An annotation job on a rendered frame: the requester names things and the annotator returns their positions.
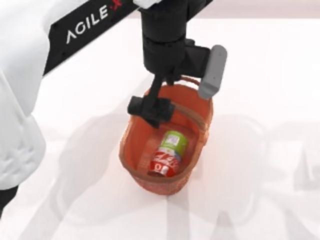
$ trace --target soda can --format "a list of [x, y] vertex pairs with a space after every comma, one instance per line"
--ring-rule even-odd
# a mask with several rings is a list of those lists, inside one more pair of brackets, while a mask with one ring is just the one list
[[150, 163], [149, 175], [173, 177], [188, 147], [188, 139], [180, 132], [168, 131]]

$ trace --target qr code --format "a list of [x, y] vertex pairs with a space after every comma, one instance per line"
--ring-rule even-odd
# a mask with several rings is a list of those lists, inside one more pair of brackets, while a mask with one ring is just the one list
[[180, 140], [180, 138], [179, 138], [178, 136], [176, 136], [176, 135], [169, 135], [169, 136], [166, 138], [165, 142], [166, 142], [167, 144], [172, 144], [172, 145], [177, 146], [178, 143], [179, 143], [179, 140]]

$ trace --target basket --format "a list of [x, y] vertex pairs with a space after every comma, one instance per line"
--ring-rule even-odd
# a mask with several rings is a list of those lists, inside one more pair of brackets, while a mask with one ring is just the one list
[[[181, 80], [199, 85], [192, 78], [182, 77]], [[171, 99], [175, 105], [171, 121], [154, 129], [142, 118], [131, 116], [120, 143], [119, 158], [123, 167], [142, 188], [169, 196], [187, 184], [207, 143], [214, 109], [212, 99], [204, 100], [199, 97], [197, 89], [182, 84], [163, 85], [159, 97]], [[170, 130], [181, 132], [189, 142], [179, 172], [173, 177], [149, 176], [147, 173], [153, 154], [164, 134]]]

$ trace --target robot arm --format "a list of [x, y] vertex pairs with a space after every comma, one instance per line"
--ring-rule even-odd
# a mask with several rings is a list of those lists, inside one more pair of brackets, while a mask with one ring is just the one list
[[211, 0], [30, 1], [32, 7], [15, 14], [1, 6], [15, 1], [0, 3], [0, 212], [45, 154], [31, 115], [42, 78], [133, 11], [141, 12], [144, 65], [154, 81], [149, 95], [132, 97], [128, 113], [152, 127], [170, 121], [174, 112], [169, 99], [158, 98], [163, 82], [201, 78], [199, 95], [211, 98], [227, 59], [222, 46], [209, 49], [186, 39], [187, 22]]

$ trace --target white background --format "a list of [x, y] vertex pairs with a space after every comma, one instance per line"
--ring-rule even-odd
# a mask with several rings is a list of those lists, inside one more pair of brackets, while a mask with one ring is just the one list
[[189, 38], [229, 57], [200, 162], [164, 197], [136, 185], [118, 158], [129, 99], [152, 79], [140, 21], [122, 21], [43, 80], [34, 116], [46, 156], [3, 213], [0, 239], [320, 239], [307, 164], [309, 143], [320, 146], [319, 30], [319, 20], [189, 24]]

